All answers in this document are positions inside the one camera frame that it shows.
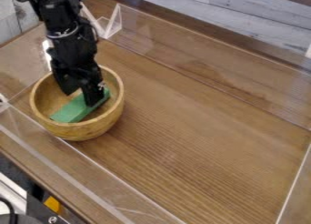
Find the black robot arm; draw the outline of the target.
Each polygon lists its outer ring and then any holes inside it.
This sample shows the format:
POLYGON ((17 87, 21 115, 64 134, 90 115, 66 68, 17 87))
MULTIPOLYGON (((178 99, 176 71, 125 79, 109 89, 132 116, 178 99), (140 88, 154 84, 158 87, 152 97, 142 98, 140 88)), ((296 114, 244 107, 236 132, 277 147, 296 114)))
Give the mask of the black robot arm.
POLYGON ((52 75, 61 92, 69 96, 81 90, 85 104, 93 107, 104 93, 101 70, 94 60, 97 32, 90 22, 80 15, 81 0, 16 0, 28 2, 44 23, 46 39, 52 47, 52 75))

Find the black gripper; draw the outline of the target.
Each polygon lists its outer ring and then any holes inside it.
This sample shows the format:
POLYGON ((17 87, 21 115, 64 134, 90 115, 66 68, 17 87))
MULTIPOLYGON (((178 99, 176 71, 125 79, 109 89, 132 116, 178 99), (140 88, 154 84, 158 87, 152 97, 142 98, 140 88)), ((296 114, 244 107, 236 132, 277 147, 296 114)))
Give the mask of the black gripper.
POLYGON ((97 39, 90 24, 78 25, 70 33, 46 34, 52 41, 48 49, 50 55, 52 75, 61 92, 69 96, 80 87, 88 107, 104 99, 100 87, 102 81, 94 60, 97 39))

